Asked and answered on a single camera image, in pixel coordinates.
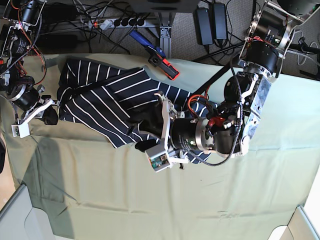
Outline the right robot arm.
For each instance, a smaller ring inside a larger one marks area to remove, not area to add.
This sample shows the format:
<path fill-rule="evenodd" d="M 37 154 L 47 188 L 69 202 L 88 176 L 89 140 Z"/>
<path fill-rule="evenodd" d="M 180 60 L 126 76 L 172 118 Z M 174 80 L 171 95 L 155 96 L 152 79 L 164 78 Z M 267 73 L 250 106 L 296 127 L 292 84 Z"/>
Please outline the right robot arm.
<path fill-rule="evenodd" d="M 3 46 L 8 58 L 1 71 L 3 90 L 8 101 L 24 111 L 23 118 L 17 118 L 11 127 L 14 137 L 29 136 L 29 122 L 38 118 L 46 125 L 60 120 L 83 124 L 105 136 L 115 148 L 135 143 L 138 150 L 146 151 L 160 143 L 158 136 L 139 130 L 112 91 L 116 84 L 127 91 L 147 82 L 150 78 L 143 68 L 121 69 L 89 58 L 67 58 L 57 100 L 52 100 L 40 96 L 34 79 L 23 74 L 23 59 L 35 47 L 24 30 L 25 24 L 17 19 Z"/>

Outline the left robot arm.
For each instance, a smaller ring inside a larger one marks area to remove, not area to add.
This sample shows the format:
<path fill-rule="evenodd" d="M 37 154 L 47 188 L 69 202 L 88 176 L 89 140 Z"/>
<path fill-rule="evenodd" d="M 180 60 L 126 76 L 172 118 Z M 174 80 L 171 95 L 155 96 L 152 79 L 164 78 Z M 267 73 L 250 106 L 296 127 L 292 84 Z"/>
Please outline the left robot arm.
<path fill-rule="evenodd" d="M 57 100 L 47 100 L 46 125 L 83 124 L 115 148 L 133 143 L 159 172 L 216 153 L 228 161 L 249 151 L 261 109 L 282 70 L 296 27 L 320 8 L 317 0 L 267 0 L 244 45 L 195 92 L 152 79 L 144 68 L 118 69 L 68 58 Z"/>

